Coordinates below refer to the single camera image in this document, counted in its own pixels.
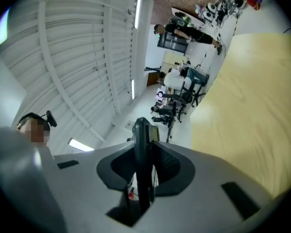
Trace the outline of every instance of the table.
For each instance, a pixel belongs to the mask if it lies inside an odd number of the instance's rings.
[[[233,37],[190,118],[192,149],[221,157],[273,197],[291,187],[291,35]]]

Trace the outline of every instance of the person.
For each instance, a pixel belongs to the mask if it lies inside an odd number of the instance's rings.
[[[205,75],[190,67],[183,68],[181,63],[178,66],[178,70],[169,70],[167,74],[160,72],[159,78],[164,85],[177,91],[181,90],[183,82],[185,82],[184,87],[192,91],[195,84],[205,86],[208,82],[209,74]]]
[[[35,147],[46,146],[50,136],[49,123],[35,113],[24,115],[18,122],[16,130],[23,134]]]
[[[168,23],[165,27],[160,24],[154,26],[154,33],[162,34],[165,32],[171,34],[172,36],[187,39],[188,42],[196,41],[199,43],[212,44],[215,48],[217,48],[218,55],[222,51],[222,45],[220,45],[215,39],[195,28],[180,26],[176,23]]]

